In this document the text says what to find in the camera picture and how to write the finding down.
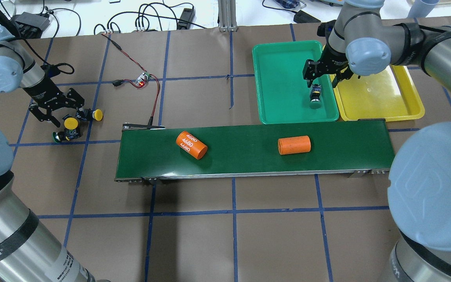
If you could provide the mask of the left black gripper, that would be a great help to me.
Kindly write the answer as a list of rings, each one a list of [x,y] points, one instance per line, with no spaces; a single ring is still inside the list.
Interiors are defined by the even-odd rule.
[[[40,122],[47,121],[56,127],[60,127],[61,122],[52,115],[54,110],[73,108],[77,111],[84,111],[85,100],[74,88],[62,92],[46,76],[36,85],[25,87],[24,91],[33,100],[33,103],[29,106],[30,113]]]

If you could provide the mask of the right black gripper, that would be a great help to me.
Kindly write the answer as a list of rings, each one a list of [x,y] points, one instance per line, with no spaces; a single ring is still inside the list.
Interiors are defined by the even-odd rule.
[[[329,43],[324,46],[318,61],[306,60],[302,71],[307,87],[312,87],[313,82],[324,74],[335,75],[332,88],[353,76],[346,54],[335,50]]]

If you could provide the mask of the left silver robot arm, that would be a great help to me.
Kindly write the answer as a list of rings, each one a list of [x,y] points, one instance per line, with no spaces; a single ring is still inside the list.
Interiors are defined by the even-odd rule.
[[[54,133],[57,142],[79,136],[78,121],[102,120],[99,109],[84,108],[84,98],[73,88],[62,92],[19,38],[0,25],[0,94],[23,89],[32,98],[29,111],[38,120],[61,122],[52,111],[73,108],[65,129]],[[86,267],[61,244],[39,217],[14,194],[14,150],[0,131],[0,282],[94,282]]]

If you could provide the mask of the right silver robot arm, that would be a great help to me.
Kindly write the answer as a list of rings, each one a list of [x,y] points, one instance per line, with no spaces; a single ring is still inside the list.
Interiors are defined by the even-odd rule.
[[[383,25],[383,0],[346,0],[318,61],[305,63],[311,84],[324,74],[378,74],[417,65],[451,92],[451,26]],[[451,122],[420,129],[390,168],[388,205],[400,237],[381,282],[451,282]]]

